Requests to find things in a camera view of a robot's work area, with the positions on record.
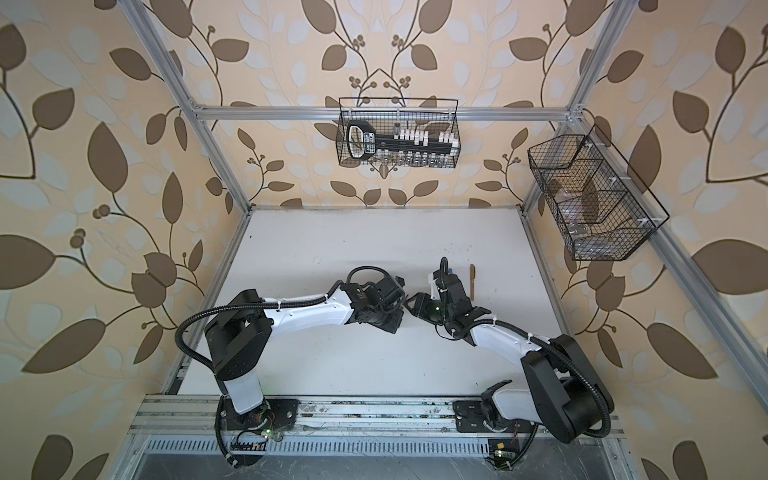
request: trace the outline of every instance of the black cable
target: black cable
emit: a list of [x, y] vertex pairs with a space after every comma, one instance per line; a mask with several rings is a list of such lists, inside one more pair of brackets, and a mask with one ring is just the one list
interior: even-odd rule
[[331, 290], [328, 290], [328, 293], [325, 296], [318, 296], [317, 298], [310, 299], [310, 300], [296, 300], [293, 302], [281, 302], [281, 303], [258, 302], [258, 303], [240, 303], [237, 305], [222, 305], [222, 306], [215, 306], [214, 308], [195, 313], [188, 319], [184, 320], [176, 329], [176, 333], [174, 335], [174, 339], [176, 340], [176, 346], [179, 348], [179, 350], [181, 350], [182, 353], [184, 353], [185, 355], [188, 355], [191, 359], [197, 360], [198, 362], [205, 365], [211, 372], [214, 372], [214, 364], [209, 359], [205, 358], [198, 352], [195, 352], [192, 348], [190, 348], [184, 342], [184, 331], [187, 328], [189, 328], [190, 325], [208, 316], [216, 315], [222, 312], [230, 312], [232, 310], [276, 310], [278, 308], [301, 308], [305, 306], [319, 305], [327, 301], [328, 298], [332, 296], [334, 292], [336, 292], [336, 289], [339, 288], [341, 284], [342, 284], [342, 281], [337, 280], [336, 283], [334, 283], [333, 286], [331, 287]]
[[351, 283], [351, 282], [352, 282], [352, 275], [354, 275], [355, 273], [358, 273], [360, 270], [375, 270], [375, 271], [377, 271], [377, 272], [383, 273], [383, 274], [384, 274], [384, 275], [386, 275], [386, 276], [392, 276], [392, 275], [389, 275], [389, 272], [387, 272], [386, 270], [384, 270], [384, 269], [383, 269], [383, 268], [381, 268], [381, 267], [378, 267], [378, 266], [370, 266], [370, 265], [363, 265], [363, 266], [358, 266], [357, 268], [353, 268], [353, 269], [352, 269], [352, 270], [351, 270], [351, 271], [350, 271], [350, 272], [347, 274], [347, 276], [346, 276], [346, 282], [347, 282], [347, 283]]
[[224, 455], [224, 459], [227, 463], [232, 465], [232, 468], [237, 468], [237, 459], [227, 451], [227, 447], [224, 445], [224, 440], [221, 438], [221, 413], [224, 410], [224, 396], [219, 397], [219, 405], [216, 407], [216, 418], [214, 419], [214, 433], [216, 434], [216, 443], [219, 445], [219, 452]]
[[439, 336], [440, 338], [446, 339], [446, 340], [451, 340], [452, 342], [458, 342], [459, 340], [461, 340], [461, 339], [452, 339], [449, 336], [442, 336], [442, 335], [440, 335], [440, 332], [437, 330], [437, 323], [435, 324], [435, 333], [437, 333], [437, 336]]
[[455, 333], [454, 338], [463, 339], [465, 336], [467, 336], [467, 334], [469, 333], [469, 330], [480, 325], [498, 325], [506, 329], [509, 329], [517, 333], [519, 336], [523, 338], [528, 338], [532, 343], [534, 343], [537, 346], [540, 346], [542, 349], [546, 350], [547, 353], [557, 358], [557, 360], [560, 361], [562, 365], [569, 372], [571, 372], [571, 374], [575, 376], [579, 382], [581, 382], [581, 384], [589, 392], [594, 402], [598, 405], [598, 411], [600, 412], [602, 425], [598, 430], [587, 429], [584, 431], [584, 434], [586, 436], [601, 439], [607, 436], [609, 433], [611, 433], [611, 412], [608, 409], [608, 403], [605, 401], [605, 398], [603, 397], [603, 395], [594, 387], [594, 385], [592, 385], [591, 383], [589, 383], [589, 381], [587, 381], [586, 377], [584, 377], [584, 374], [581, 372], [581, 370], [578, 369], [578, 367], [571, 361], [570, 358], [568, 358], [568, 356], [566, 356], [560, 350], [556, 349], [554, 346], [550, 345], [548, 342], [545, 342], [544, 340], [539, 339], [538, 337], [535, 337], [533, 335], [529, 335], [528, 332], [526, 332], [522, 328], [512, 325], [511, 323], [502, 322], [501, 320], [493, 320], [493, 319], [475, 320], [474, 322], [470, 323], [469, 325], [467, 325], [466, 327], [464, 327], [463, 329]]
[[533, 422], [533, 429], [531, 430], [531, 434], [528, 436], [528, 438], [525, 439], [525, 443], [520, 448], [520, 452], [518, 453], [518, 456], [516, 456], [514, 459], [512, 459], [511, 462], [508, 463], [510, 470], [512, 470], [512, 468], [523, 459], [523, 455], [525, 455], [525, 453], [528, 452], [528, 449], [531, 448], [531, 443], [533, 443], [533, 438], [536, 436], [537, 431], [538, 431], [538, 423]]

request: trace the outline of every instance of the vine stem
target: vine stem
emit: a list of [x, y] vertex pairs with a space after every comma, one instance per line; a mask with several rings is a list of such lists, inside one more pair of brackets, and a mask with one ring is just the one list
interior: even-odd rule
[[768, 47], [766, 46], [765, 38], [768, 38], [768, 35], [763, 36], [763, 50], [760, 52], [759, 55], [757, 55], [757, 58], [755, 58], [755, 61], [750, 65], [750, 67], [744, 72], [744, 75], [742, 75], [741, 79], [736, 83], [732, 88], [730, 95], [728, 95], [728, 98], [725, 100], [725, 104], [723, 104], [723, 107], [720, 109], [720, 113], [717, 115], [717, 119], [715, 120], [715, 125], [712, 127], [712, 133], [708, 134], [704, 130], [702, 130], [704, 136], [707, 138], [707, 142], [709, 143], [709, 147], [707, 148], [707, 169], [705, 170], [705, 179], [708, 184], [728, 184], [732, 182], [738, 182], [742, 180], [756, 180], [762, 177], [768, 177], [768, 173], [765, 174], [757, 174], [757, 175], [750, 175], [748, 177], [741, 177], [741, 178], [729, 178], [724, 180], [712, 180], [710, 178], [710, 161], [712, 159], [712, 149], [715, 144], [715, 133], [717, 133], [717, 128], [720, 127], [720, 122], [723, 120], [723, 116], [725, 115], [725, 110], [728, 108], [728, 105], [733, 100], [733, 97], [736, 96], [736, 92], [741, 88], [741, 85], [746, 80], [746, 77], [749, 76], [749, 74], [754, 70], [755, 68], [758, 68], [762, 65], [765, 65], [768, 63], [768, 61], [760, 61], [760, 59], [763, 57], [763, 55], [766, 54], [768, 51]]
[[587, 269], [587, 267], [585, 267], [585, 266], [583, 266], [582, 268], [576, 269], [576, 271], [571, 274], [571, 278], [568, 279], [568, 286], [571, 286], [571, 282], [573, 281], [574, 276], [576, 275], [576, 273], [579, 273], [582, 270], [586, 270], [586, 269]]
[[518, 200], [520, 200], [522, 202], [524, 200], [521, 199], [520, 197], [518, 197], [518, 195], [509, 186], [509, 165], [510, 165], [510, 160], [511, 160], [513, 154], [515, 154], [515, 149], [514, 148], [512, 149], [511, 152], [509, 152], [509, 156], [507, 157], [507, 167], [504, 169], [504, 182], [506, 182], [506, 184], [507, 184], [507, 190], [509, 190], [509, 192], [512, 195], [515, 195], [515, 198], [517, 198]]
[[30, 133], [29, 127], [27, 126], [27, 121], [24, 119], [22, 110], [18, 107], [18, 105], [16, 104], [16, 100], [13, 99], [13, 97], [11, 96], [11, 93], [7, 89], [5, 70], [3, 70], [2, 72], [2, 83], [0, 83], [0, 88], [2, 88], [3, 93], [5, 93], [5, 96], [11, 102], [11, 105], [13, 105], [13, 109], [16, 111], [16, 116], [22, 123], [22, 127], [24, 128], [24, 133], [27, 136], [29, 158], [32, 165], [32, 173], [27, 177], [19, 177], [18, 175], [0, 175], [0, 178], [12, 178], [16, 180], [34, 180], [35, 178], [37, 178], [37, 167], [35, 165], [35, 148], [32, 147], [32, 137], [34, 136], [35, 132], [33, 131], [32, 133]]
[[126, 313], [133, 312], [134, 310], [139, 309], [139, 308], [143, 308], [143, 307], [144, 307], [143, 305], [136, 305], [136, 306], [134, 306], [132, 308], [129, 308], [128, 310], [125, 310], [123, 313], [121, 313], [120, 315], [116, 316], [115, 318], [113, 318], [112, 320], [107, 322], [107, 326], [110, 326], [112, 323], [114, 323], [115, 320], [117, 320], [118, 318], [122, 317]]
[[579, 283], [586, 283], [586, 281], [587, 281], [587, 280], [582, 280], [581, 282], [576, 282], [576, 283], [574, 283], [573, 285], [571, 285], [570, 287], [568, 287], [567, 289], [565, 289], [565, 291], [563, 292], [563, 294], [562, 294], [562, 295], [560, 295], [560, 298], [562, 299], [562, 298], [565, 296], [565, 294], [566, 294], [566, 293], [567, 293], [567, 292], [568, 292], [570, 289], [572, 289], [573, 287], [577, 286]]
[[157, 242], [154, 241], [154, 237], [152, 237], [152, 232], [150, 232], [149, 229], [147, 229], [142, 222], [140, 222], [139, 220], [136, 220], [131, 215], [126, 214], [125, 210], [123, 210], [123, 207], [120, 206], [120, 204], [118, 203], [118, 199], [116, 198], [116, 196], [114, 194], [112, 194], [112, 201], [114, 201], [114, 205], [118, 208], [120, 213], [110, 212], [109, 214], [110, 215], [117, 215], [118, 217], [125, 217], [127, 219], [130, 219], [133, 222], [135, 222], [139, 227], [143, 228], [144, 231], [147, 232], [147, 235], [149, 236], [149, 239], [152, 240], [152, 243], [154, 243], [155, 250], [157, 250], [157, 252], [159, 253], [160, 252], [160, 247], [157, 245]]
[[643, 325], [642, 323], [640, 323], [640, 321], [639, 321], [638, 319], [634, 318], [634, 317], [633, 317], [632, 315], [630, 315], [629, 313], [627, 313], [627, 312], [624, 312], [624, 311], [623, 311], [622, 309], [620, 309], [620, 308], [617, 308], [617, 309], [616, 309], [616, 311], [617, 311], [617, 312], [622, 312], [624, 315], [626, 315], [626, 316], [630, 317], [632, 320], [634, 320], [634, 322], [635, 322], [637, 325], [639, 325], [639, 326], [640, 326], [640, 328], [641, 328], [641, 329], [643, 329], [643, 330], [648, 330], [648, 328], [647, 328], [645, 325]]
[[149, 310], [150, 315], [152, 315], [152, 320], [154, 320], [154, 322], [147, 322], [148, 326], [151, 325], [152, 323], [156, 323], [163, 330], [174, 330], [175, 329], [172, 326], [165, 326], [162, 323], [158, 322], [157, 321], [157, 317], [154, 315], [154, 312], [152, 311], [151, 308], [148, 308], [147, 310]]
[[122, 292], [122, 293], [129, 293], [133, 295], [134, 293], [130, 290], [123, 290], [121, 288], [117, 288], [116, 286], [109, 285], [108, 283], [104, 282], [101, 278], [99, 278], [96, 273], [94, 273], [93, 270], [91, 270], [91, 267], [88, 265], [88, 262], [85, 260], [85, 254], [83, 253], [82, 247], [80, 248], [80, 254], [83, 257], [83, 260], [78, 259], [77, 257], [72, 257], [70, 255], [56, 255], [56, 258], [67, 258], [69, 260], [73, 260], [77, 263], [80, 263], [85, 269], [91, 274], [92, 277], [96, 279], [97, 282], [99, 282], [102, 286], [106, 286], [110, 290], [114, 290], [116, 292]]
[[261, 191], [264, 190], [264, 177], [266, 175], [266, 172], [261, 166], [261, 157], [258, 153], [256, 153], [256, 149], [251, 149], [251, 151], [253, 152], [253, 159], [256, 161], [256, 165], [259, 166], [259, 170], [261, 171], [261, 187], [259, 187], [259, 190], [253, 194], [251, 198], [248, 199], [249, 202], [256, 198], [256, 195], [260, 194]]
[[656, 275], [656, 278], [654, 278], [654, 281], [651, 282], [649, 286], [646, 286], [645, 288], [643, 288], [642, 290], [639, 290], [637, 292], [628, 293], [627, 295], [624, 295], [624, 298], [627, 298], [628, 296], [640, 295], [643, 292], [647, 292], [648, 290], [650, 290], [650, 288], [653, 285], [656, 285], [656, 282], [659, 281], [659, 279], [661, 278], [661, 274], [664, 273], [666, 270], [667, 270], [667, 266], [666, 265], [662, 265], [661, 266], [661, 271], [659, 272], [658, 275]]
[[600, 312], [599, 308], [594, 311], [594, 315], [592, 316], [592, 320], [589, 321], [587, 326], [584, 327], [581, 331], [574, 333], [574, 336], [581, 335], [582, 333], [588, 331], [589, 327], [592, 326], [592, 323], [594, 322], [594, 319], [596, 319], [598, 317], [598, 312]]
[[197, 285], [198, 284], [198, 282], [197, 282], [197, 275], [195, 275], [194, 272], [192, 270], [190, 270], [190, 267], [188, 267], [186, 265], [186, 263], [187, 263], [186, 259], [184, 260], [184, 263], [185, 263], [184, 265], [182, 265], [181, 263], [177, 263], [176, 266], [181, 266], [181, 267], [187, 269], [189, 271], [189, 273], [192, 274], [192, 278], [194, 278], [195, 285]]
[[181, 280], [182, 282], [187, 282], [187, 283], [189, 283], [190, 285], [194, 285], [194, 287], [195, 287], [195, 288], [197, 288], [197, 289], [200, 291], [200, 293], [201, 293], [203, 296], [205, 296], [205, 292], [203, 291], [203, 289], [201, 289], [201, 288], [200, 288], [200, 287], [197, 285], [197, 283], [195, 283], [195, 282], [193, 282], [193, 281], [191, 281], [191, 280], [187, 280], [186, 278], [183, 278], [183, 277], [181, 277], [181, 276], [178, 276], [178, 277], [176, 277], [176, 278], [177, 278], [177, 280]]
[[166, 310], [166, 309], [165, 309], [165, 304], [163, 303], [163, 304], [161, 304], [161, 306], [163, 307], [163, 311], [165, 312], [165, 316], [167, 316], [167, 317], [168, 317], [168, 319], [170, 320], [170, 322], [171, 322], [171, 323], [173, 323], [173, 325], [174, 325], [176, 328], [178, 328], [179, 326], [176, 324], [176, 322], [174, 322], [174, 319], [172, 319], [172, 318], [170, 317], [170, 314], [168, 314], [168, 310]]
[[597, 332], [599, 332], [605, 326], [605, 324], [608, 323], [608, 317], [609, 316], [611, 316], [611, 312], [608, 312], [605, 315], [605, 319], [603, 320], [603, 324], [602, 325], [600, 325], [598, 328], [596, 328], [594, 330], [585, 330], [585, 332], [587, 332], [587, 333], [597, 333]]
[[174, 255], [171, 253], [171, 249], [170, 249], [170, 239], [173, 237], [173, 235], [174, 235], [174, 225], [171, 224], [170, 229], [168, 230], [168, 256], [171, 259], [174, 258]]

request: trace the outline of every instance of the brown leaf pattern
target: brown leaf pattern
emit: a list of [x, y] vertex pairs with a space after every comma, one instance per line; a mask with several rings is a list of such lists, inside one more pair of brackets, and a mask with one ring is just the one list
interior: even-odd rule
[[147, 145], [154, 145], [165, 134], [165, 114], [156, 114], [147, 122]]
[[704, 100], [682, 91], [672, 95], [672, 110], [677, 123], [689, 134], [702, 131], [710, 117], [710, 108]]
[[205, 182], [205, 187], [212, 195], [216, 197], [221, 195], [221, 193], [224, 191], [224, 187], [221, 184], [221, 179], [219, 177], [211, 177], [207, 182]]
[[547, 54], [547, 42], [536, 37], [517, 38], [509, 42], [512, 54], [522, 61], [540, 60]]
[[109, 52], [109, 56], [123, 73], [134, 80], [149, 80], [152, 75], [147, 61], [133, 48], [116, 48]]
[[422, 70], [437, 70], [435, 52], [427, 45], [413, 45], [411, 48], [411, 60], [416, 67]]
[[51, 373], [74, 365], [96, 348], [106, 329], [104, 322], [98, 319], [71, 324], [35, 352], [22, 372]]
[[236, 62], [248, 55], [248, 42], [237, 38], [222, 38], [210, 46], [210, 50], [221, 61]]
[[117, 193], [128, 179], [128, 161], [109, 127], [101, 122], [88, 142], [88, 165], [96, 180]]
[[187, 260], [187, 268], [190, 272], [194, 272], [200, 266], [200, 261], [203, 259], [203, 241], [198, 240], [194, 244], [194, 248], [190, 252], [189, 260]]
[[610, 83], [619, 83], [620, 81], [627, 80], [637, 70], [642, 60], [643, 54], [637, 50], [622, 51], [608, 69], [608, 81]]
[[702, 247], [693, 259], [718, 292], [747, 295], [768, 290], [768, 250], [753, 243], [717, 240]]
[[192, 35], [192, 15], [184, 0], [150, 0], [149, 5], [174, 35], [182, 38]]
[[357, 190], [355, 187], [346, 182], [331, 180], [331, 188], [333, 191], [344, 197], [357, 197]]
[[72, 453], [72, 444], [63, 435], [45, 437], [32, 466], [32, 480], [59, 480], [72, 463]]
[[437, 190], [438, 185], [438, 180], [427, 180], [426, 182], [422, 182], [413, 187], [413, 196], [426, 197], [427, 195]]
[[598, 306], [610, 312], [616, 310], [621, 301], [624, 298], [624, 291], [626, 290], [626, 280], [622, 276], [612, 276], [598, 288], [598, 291], [594, 294], [594, 301]]
[[629, 157], [627, 172], [640, 192], [645, 192], [656, 180], [661, 169], [661, 145], [656, 131], [648, 125], [643, 130]]
[[249, 149], [256, 149], [256, 142], [253, 141], [253, 138], [251, 138], [251, 136], [242, 128], [237, 129], [237, 138], [239, 138], [240, 142]]
[[147, 332], [147, 335], [144, 337], [144, 339], [141, 340], [139, 350], [136, 352], [136, 356], [134, 357], [134, 365], [141, 363], [149, 358], [149, 356], [152, 355], [157, 349], [157, 346], [160, 345], [160, 340], [162, 338], [163, 327], [159, 325], [153, 326], [150, 331]]
[[406, 192], [402, 190], [396, 190], [394, 188], [389, 189], [389, 199], [394, 202], [395, 205], [405, 205], [408, 201], [408, 196], [406, 195]]
[[98, 457], [92, 458], [88, 463], [80, 467], [80, 470], [74, 474], [72, 480], [96, 480], [101, 474], [104, 464], [107, 463], [107, 457], [109, 457], [108, 453], [102, 453]]
[[36, 281], [53, 266], [56, 257], [40, 243], [20, 235], [0, 235], [0, 290]]
[[181, 150], [187, 151], [187, 124], [184, 123], [182, 117], [174, 119], [174, 130], [176, 131], [176, 139], [179, 140]]
[[32, 116], [41, 128], [56, 130], [64, 126], [74, 110], [74, 90], [53, 91], [35, 100]]
[[715, 47], [715, 62], [724, 71], [734, 74], [746, 55], [744, 37], [733, 27], [725, 27]]
[[672, 465], [678, 480], [707, 480], [707, 467], [696, 442], [685, 440], [672, 451]]
[[152, 252], [144, 255], [147, 270], [162, 285], [171, 286], [176, 283], [176, 263], [165, 253]]
[[366, 191], [362, 196], [362, 202], [365, 205], [375, 205], [376, 202], [382, 197], [382, 189], [375, 188], [373, 190]]
[[147, 308], [157, 308], [165, 301], [165, 287], [149, 273], [132, 273], [131, 288], [139, 304]]
[[572, 0], [565, 14], [565, 30], [578, 37], [600, 18], [607, 0]]
[[336, 13], [325, 0], [301, 0], [306, 19], [315, 30], [329, 34], [336, 30]]
[[648, 341], [658, 356], [670, 367], [695, 379], [717, 377], [704, 355], [682, 333], [664, 323], [652, 323]]
[[424, 33], [435, 33], [448, 20], [452, 0], [428, 0], [419, 12], [419, 27]]
[[0, 28], [0, 68], [13, 70], [27, 58], [27, 44], [16, 25], [8, 24]]
[[266, 187], [272, 190], [273, 192], [284, 192], [286, 190], [290, 190], [291, 188], [293, 188], [293, 184], [289, 184], [287, 182], [273, 181], [273, 182], [269, 182], [269, 184], [267, 184]]
[[323, 54], [320, 67], [327, 71], [336, 71], [346, 63], [346, 47], [344, 45], [331, 45]]
[[616, 348], [616, 343], [614, 342], [614, 339], [611, 338], [611, 334], [608, 333], [605, 328], [598, 330], [598, 342], [600, 343], [600, 348], [605, 354], [605, 358], [607, 358], [608, 361], [613, 363], [615, 366], [624, 368], [624, 366], [621, 365], [621, 357], [619, 356], [619, 351]]
[[163, 215], [168, 223], [176, 223], [181, 217], [181, 209], [184, 207], [184, 195], [181, 193], [181, 184], [175, 173], [170, 174], [163, 189]]

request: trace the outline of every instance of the leaf-patterned wallpaper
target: leaf-patterned wallpaper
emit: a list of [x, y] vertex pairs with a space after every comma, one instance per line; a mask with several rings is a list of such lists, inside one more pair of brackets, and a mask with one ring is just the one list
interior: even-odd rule
[[0, 74], [3, 476], [103, 478], [240, 215], [114, 0], [0, 2]]
[[768, 5], [641, 2], [586, 117], [630, 159], [670, 226], [768, 351]]
[[607, 0], [145, 0], [200, 104], [565, 106]]
[[[339, 166], [336, 125], [219, 121], [214, 133], [257, 207], [490, 207], [522, 203], [533, 176], [526, 150], [547, 122], [459, 124], [457, 168]], [[212, 177], [209, 194], [220, 195]]]
[[763, 478], [768, 417], [653, 247], [574, 262], [547, 207], [531, 221], [646, 478]]

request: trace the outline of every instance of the wire mesh basket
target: wire mesh basket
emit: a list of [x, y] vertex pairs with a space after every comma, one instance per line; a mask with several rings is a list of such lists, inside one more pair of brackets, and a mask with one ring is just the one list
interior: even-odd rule
[[339, 164], [455, 168], [462, 149], [457, 107], [447, 98], [340, 98]]
[[[600, 149], [605, 136], [593, 132], [529, 148], [531, 172], [573, 260], [626, 260], [669, 213], [629, 162], [628, 173], [617, 173]], [[643, 207], [627, 182], [650, 194], [663, 213]]]

